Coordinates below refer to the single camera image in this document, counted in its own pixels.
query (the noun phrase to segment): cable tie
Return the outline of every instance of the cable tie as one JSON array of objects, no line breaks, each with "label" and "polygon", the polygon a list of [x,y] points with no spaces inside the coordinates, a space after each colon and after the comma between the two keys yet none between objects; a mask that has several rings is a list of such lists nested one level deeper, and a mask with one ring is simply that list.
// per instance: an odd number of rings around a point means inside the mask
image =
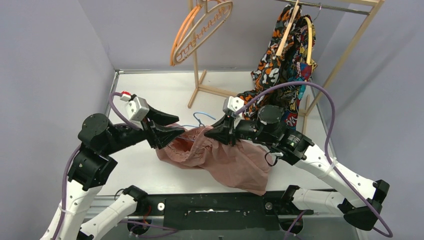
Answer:
[{"label": "cable tie", "polygon": [[66,213],[66,214],[70,214],[70,215],[72,215],[72,216],[74,216],[75,214],[77,214],[77,213],[76,213],[76,212],[74,212],[74,211],[68,211],[68,210],[63,209],[61,204],[59,204],[59,210],[60,210],[61,212],[64,212],[64,213]]},{"label": "cable tie", "polygon": [[318,179],[323,179],[323,178],[327,177],[327,176],[331,173],[331,171],[333,171],[333,170],[334,170],[334,167],[335,167],[338,163],[339,163],[339,162],[337,161],[337,158],[336,158],[336,157],[334,157],[334,158],[333,158],[333,161],[332,161],[332,163],[331,163],[330,167],[327,169],[327,171],[325,171],[325,172],[324,172],[324,174],[322,174],[322,175],[320,175],[320,176],[317,176],[317,178],[318,178]]}]

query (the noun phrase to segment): gray wall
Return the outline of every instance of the gray wall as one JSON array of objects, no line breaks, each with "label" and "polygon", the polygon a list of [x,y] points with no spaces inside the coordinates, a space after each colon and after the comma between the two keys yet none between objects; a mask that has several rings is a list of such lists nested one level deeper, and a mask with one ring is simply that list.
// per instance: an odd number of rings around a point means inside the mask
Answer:
[{"label": "gray wall", "polygon": [[[192,70],[193,58],[169,66],[171,46],[188,14],[187,0],[79,0],[115,69]],[[347,7],[334,0],[309,0]],[[233,11],[208,41],[199,48],[201,68],[254,70],[267,49],[277,17],[286,2],[233,0]],[[318,8],[305,6],[312,19]],[[323,9],[315,21],[318,59],[333,35],[342,12]]]},{"label": "gray wall", "polygon": [[[329,88],[337,107],[337,160],[391,185],[382,216],[397,240],[424,239],[423,8],[422,0],[387,0]],[[317,82],[326,79],[363,19],[343,17],[319,60]],[[319,106],[329,123],[327,101]],[[376,232],[369,238],[385,239]]]},{"label": "gray wall", "polygon": [[82,121],[114,76],[77,0],[0,2],[0,238],[39,239]]}]

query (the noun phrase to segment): pink fabric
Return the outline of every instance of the pink fabric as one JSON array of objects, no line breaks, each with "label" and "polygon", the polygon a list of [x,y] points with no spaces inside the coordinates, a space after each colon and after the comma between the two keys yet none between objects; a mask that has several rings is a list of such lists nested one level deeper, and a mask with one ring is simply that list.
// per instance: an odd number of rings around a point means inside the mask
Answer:
[{"label": "pink fabric", "polygon": [[161,161],[182,169],[205,169],[219,183],[262,196],[266,192],[270,167],[265,150],[246,141],[224,145],[204,136],[210,126],[194,128],[176,138],[167,147],[157,149]]}]

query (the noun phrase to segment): metal hanging rod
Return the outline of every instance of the metal hanging rod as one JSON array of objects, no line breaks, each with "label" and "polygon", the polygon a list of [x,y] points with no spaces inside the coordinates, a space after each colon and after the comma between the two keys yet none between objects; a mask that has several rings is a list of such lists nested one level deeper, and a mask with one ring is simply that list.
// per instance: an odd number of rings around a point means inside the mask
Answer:
[{"label": "metal hanging rod", "polygon": [[[296,3],[295,0],[276,0],[276,1],[292,3],[292,4]],[[310,2],[302,2],[302,1],[299,1],[298,4],[304,5],[304,6],[309,6],[309,7],[315,7],[315,8],[330,9],[330,10],[335,10],[335,11],[340,11],[340,12],[345,12],[345,13],[361,14],[361,15],[367,15],[367,16],[370,15],[369,11],[360,11],[360,10],[355,10],[355,9],[337,7],[337,6],[327,6],[327,5],[321,5],[321,4],[310,3]]]}]

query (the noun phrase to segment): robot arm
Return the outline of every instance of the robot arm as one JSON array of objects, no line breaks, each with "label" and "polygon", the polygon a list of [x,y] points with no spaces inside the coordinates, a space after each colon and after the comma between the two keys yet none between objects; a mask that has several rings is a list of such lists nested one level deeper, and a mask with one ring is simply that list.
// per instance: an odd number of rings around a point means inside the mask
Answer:
[{"label": "robot arm", "polygon": [[78,134],[81,146],[67,173],[66,204],[65,206],[59,204],[42,240],[51,240],[55,237],[58,225],[60,227],[56,236],[58,240],[75,240],[77,236],[78,239],[84,240],[93,239],[90,236],[100,239],[122,218],[133,213],[137,207],[144,206],[143,198],[145,199],[147,193],[132,186],[126,189],[119,201],[82,225],[95,196],[118,164],[110,157],[111,154],[144,140],[147,140],[152,148],[161,149],[184,132],[181,128],[162,126],[175,123],[179,118],[155,110],[143,98],[123,94],[121,99],[127,102],[125,108],[131,112],[130,120],[132,123],[137,123],[138,127],[131,128],[126,124],[114,125],[100,113],[85,119]]},{"label": "robot arm", "polygon": [[123,190],[119,198],[91,220],[81,225],[77,240],[102,239],[122,219],[148,206],[148,194],[132,185]]},{"label": "robot arm", "polygon": [[241,114],[233,115],[243,105],[244,101],[238,97],[227,98],[223,106],[224,117],[212,125],[214,128],[204,135],[225,145],[233,146],[238,140],[249,140],[266,146],[271,153],[279,154],[278,159],[315,175],[336,191],[307,190],[289,186],[281,198],[283,205],[295,206],[299,210],[340,215],[349,224],[361,230],[370,231],[373,228],[377,217],[334,171],[334,165],[378,213],[381,212],[382,203],[388,193],[388,183],[383,180],[374,182],[362,177],[334,159],[333,164],[330,164],[324,151],[311,139],[288,128],[281,121],[283,110],[280,107],[265,105],[259,110],[257,121],[252,121],[242,119]]}]

